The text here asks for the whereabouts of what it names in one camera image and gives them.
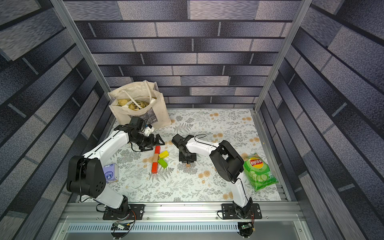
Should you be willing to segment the red block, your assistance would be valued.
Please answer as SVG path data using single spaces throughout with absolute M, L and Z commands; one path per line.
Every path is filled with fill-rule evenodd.
M 155 154 L 160 154 L 160 152 L 161 152 L 161 147 L 160 146 L 156 146 L 156 148 L 155 148 Z
M 158 162 L 152 163 L 152 174 L 157 174 L 158 173 Z

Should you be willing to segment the yellow block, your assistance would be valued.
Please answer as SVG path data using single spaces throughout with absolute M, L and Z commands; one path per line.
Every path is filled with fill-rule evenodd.
M 169 156 L 168 151 L 164 151 L 164 152 L 162 152 L 162 153 L 159 154 L 159 158 L 160 158 L 160 159 L 165 159 L 165 158 L 167 158 L 168 156 Z

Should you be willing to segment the natural wood block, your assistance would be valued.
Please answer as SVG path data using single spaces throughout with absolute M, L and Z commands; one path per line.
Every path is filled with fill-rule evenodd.
M 159 154 L 154 154 L 153 158 L 152 158 L 152 162 L 153 163 L 157 163 L 158 162 L 158 159 L 159 159 Z

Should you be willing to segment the green block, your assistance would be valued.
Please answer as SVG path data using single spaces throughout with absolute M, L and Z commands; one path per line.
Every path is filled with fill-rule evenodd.
M 166 168 L 168 167 L 168 163 L 167 163 L 164 159 L 162 159 L 162 158 L 158 159 L 158 164 L 159 164 L 163 169 L 166 169 Z

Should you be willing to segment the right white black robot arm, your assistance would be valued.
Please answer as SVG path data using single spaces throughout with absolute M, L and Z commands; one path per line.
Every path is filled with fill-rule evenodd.
M 172 143 L 179 150 L 179 161 L 190 164 L 197 155 L 209 157 L 222 179 L 230 183 L 233 193 L 233 206 L 237 217 L 245 219 L 251 214 L 253 200 L 247 193 L 244 179 L 244 160 L 228 141 L 210 143 L 188 135 L 177 134 Z

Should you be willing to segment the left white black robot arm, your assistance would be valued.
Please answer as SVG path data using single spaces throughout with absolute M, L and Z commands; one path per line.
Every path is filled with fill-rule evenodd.
M 154 128 L 139 117 L 126 125 L 118 125 L 99 145 L 89 152 L 74 156 L 69 161 L 67 190 L 86 195 L 105 206 L 104 220 L 125 220 L 131 212 L 128 198 L 107 185 L 103 166 L 126 144 L 137 145 L 140 152 L 151 151 L 165 142 Z

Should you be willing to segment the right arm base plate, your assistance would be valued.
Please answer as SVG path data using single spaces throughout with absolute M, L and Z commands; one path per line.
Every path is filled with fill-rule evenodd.
M 221 218 L 224 220 L 259 220 L 263 218 L 259 204 L 255 203 L 244 208 L 237 207 L 234 203 L 221 204 L 221 213 Z

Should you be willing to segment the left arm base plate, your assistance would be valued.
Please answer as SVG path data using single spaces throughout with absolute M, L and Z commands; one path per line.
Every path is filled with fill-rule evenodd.
M 105 221 L 125 221 L 125 220 L 142 220 L 144 210 L 144 204 L 128 204 L 123 205 L 119 209 L 112 209 L 106 207 L 103 214 L 103 220 Z

